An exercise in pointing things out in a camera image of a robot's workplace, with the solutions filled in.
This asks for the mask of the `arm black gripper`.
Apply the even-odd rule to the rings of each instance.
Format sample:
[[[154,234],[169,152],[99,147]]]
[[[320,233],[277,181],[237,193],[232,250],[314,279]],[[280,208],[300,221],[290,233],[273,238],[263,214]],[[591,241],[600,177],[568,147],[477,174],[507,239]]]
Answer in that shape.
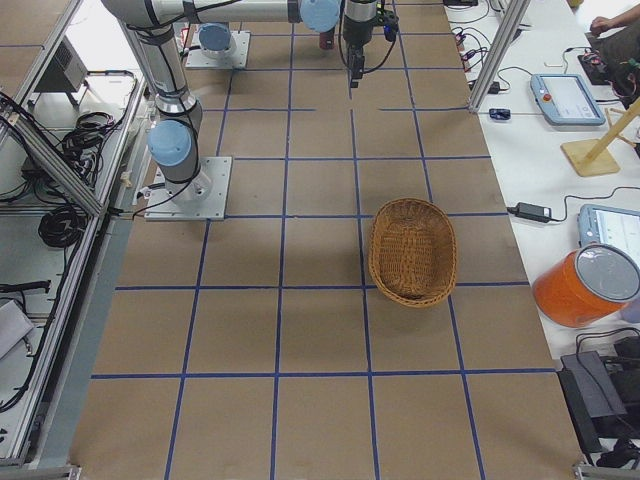
[[[342,36],[347,46],[349,86],[359,87],[364,75],[363,48],[372,39],[373,30],[383,29],[388,42],[395,42],[399,31],[399,18],[385,8],[384,1],[346,0],[343,9]]]

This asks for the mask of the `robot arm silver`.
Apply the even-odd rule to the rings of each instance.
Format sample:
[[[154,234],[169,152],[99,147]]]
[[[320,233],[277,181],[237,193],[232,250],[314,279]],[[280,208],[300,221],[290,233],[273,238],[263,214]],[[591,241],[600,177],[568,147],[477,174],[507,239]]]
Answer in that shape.
[[[227,23],[205,23],[198,31],[200,48],[210,58],[224,57],[234,48],[234,40]]]
[[[202,106],[191,93],[174,35],[175,23],[304,23],[319,34],[338,27],[346,43],[350,82],[367,74],[364,47],[375,28],[395,42],[399,19],[382,1],[107,1],[105,8],[133,33],[136,56],[156,91],[160,121],[147,138],[153,160],[165,178],[170,200],[200,205],[212,179],[199,158]]]

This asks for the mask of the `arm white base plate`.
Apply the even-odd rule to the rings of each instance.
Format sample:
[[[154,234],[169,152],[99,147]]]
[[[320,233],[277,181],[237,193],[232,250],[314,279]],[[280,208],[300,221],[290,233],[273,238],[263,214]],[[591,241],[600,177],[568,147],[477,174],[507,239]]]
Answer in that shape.
[[[200,29],[186,56],[187,69],[242,70],[246,68],[249,31]]]
[[[182,186],[167,184],[160,168],[155,181],[162,188],[150,193],[150,207],[143,211],[147,221],[222,221],[232,171],[232,157],[201,157],[200,172],[183,190]]]

